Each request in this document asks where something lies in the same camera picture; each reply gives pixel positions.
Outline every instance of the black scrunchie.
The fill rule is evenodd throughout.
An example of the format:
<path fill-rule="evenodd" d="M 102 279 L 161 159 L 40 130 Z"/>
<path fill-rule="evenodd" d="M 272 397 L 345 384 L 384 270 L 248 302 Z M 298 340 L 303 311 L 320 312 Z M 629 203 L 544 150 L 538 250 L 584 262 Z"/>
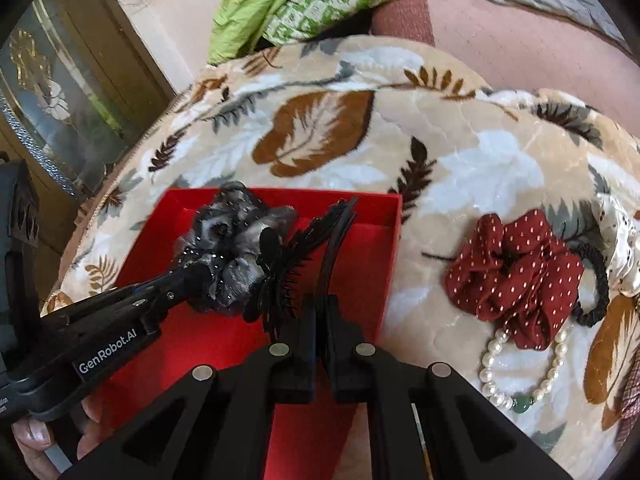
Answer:
<path fill-rule="evenodd" d="M 580 300 L 575 302 L 572 314 L 578 324 L 583 326 L 592 327 L 597 322 L 601 321 L 607 313 L 607 307 L 609 306 L 609 282 L 607 280 L 607 267 L 604 264 L 604 258 L 597 248 L 589 243 L 582 242 L 575 247 L 572 247 L 572 252 L 580 256 L 581 260 L 589 260 L 593 265 L 593 272 L 596 275 L 596 293 L 598 296 L 598 302 L 596 306 L 590 312 L 585 313 L 582 310 Z"/>

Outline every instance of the wooden cabinet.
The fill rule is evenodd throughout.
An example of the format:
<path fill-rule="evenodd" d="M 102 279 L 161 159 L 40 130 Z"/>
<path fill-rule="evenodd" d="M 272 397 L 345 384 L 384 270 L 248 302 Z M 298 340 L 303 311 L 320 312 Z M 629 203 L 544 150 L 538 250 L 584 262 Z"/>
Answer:
<path fill-rule="evenodd" d="M 40 198 L 36 286 L 44 301 L 79 206 L 174 92 L 116 0 L 33 0 L 0 43 L 0 151 L 27 160 Z M 20 140 L 25 133 L 33 142 Z"/>

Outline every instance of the wall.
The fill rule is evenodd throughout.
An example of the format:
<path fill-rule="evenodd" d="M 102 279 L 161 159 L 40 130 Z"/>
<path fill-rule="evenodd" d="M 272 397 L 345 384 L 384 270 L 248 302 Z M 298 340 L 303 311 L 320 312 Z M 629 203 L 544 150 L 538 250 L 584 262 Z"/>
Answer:
<path fill-rule="evenodd" d="M 176 91 L 207 61 L 209 33 L 221 0 L 118 0 Z"/>

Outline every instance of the plaid fabric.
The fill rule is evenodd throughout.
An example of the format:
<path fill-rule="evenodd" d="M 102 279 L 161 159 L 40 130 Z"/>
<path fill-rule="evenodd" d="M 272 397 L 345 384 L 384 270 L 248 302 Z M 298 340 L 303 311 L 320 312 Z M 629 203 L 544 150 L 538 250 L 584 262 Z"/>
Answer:
<path fill-rule="evenodd" d="M 636 296 L 636 310 L 640 308 L 640 296 Z M 638 416 L 640 416 L 640 351 L 636 350 L 634 360 L 626 380 L 625 391 L 622 394 L 622 421 L 616 435 L 616 446 L 622 447 L 625 440 L 631 434 Z"/>

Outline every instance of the beige plush blanket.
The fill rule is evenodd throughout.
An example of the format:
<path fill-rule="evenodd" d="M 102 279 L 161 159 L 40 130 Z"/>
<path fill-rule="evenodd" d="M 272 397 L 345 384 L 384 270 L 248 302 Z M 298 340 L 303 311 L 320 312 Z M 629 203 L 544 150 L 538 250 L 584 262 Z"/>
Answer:
<path fill-rule="evenodd" d="M 478 74 L 420 43 L 352 37 L 276 47 L 207 66 L 148 131 L 88 221 L 46 311 L 108 290 L 170 187 L 311 187 L 403 193 L 406 221 L 379 343 L 401 360 L 449 362 L 479 387 L 494 328 L 444 294 L 445 264 L 484 213 L 506 223 L 541 207 L 567 240 L 598 227 L 609 193 L 640 210 L 636 141 L 559 91 L 492 92 Z M 580 298 L 589 304 L 593 275 Z M 574 478 L 597 478 L 616 453 L 619 398 L 640 342 L 633 300 L 611 295 L 589 329 L 569 326 L 567 364 L 542 402 L 511 420 Z M 540 382 L 550 351 L 508 344 L 495 366 L 507 392 Z M 336 478 L 370 475 L 358 414 Z"/>

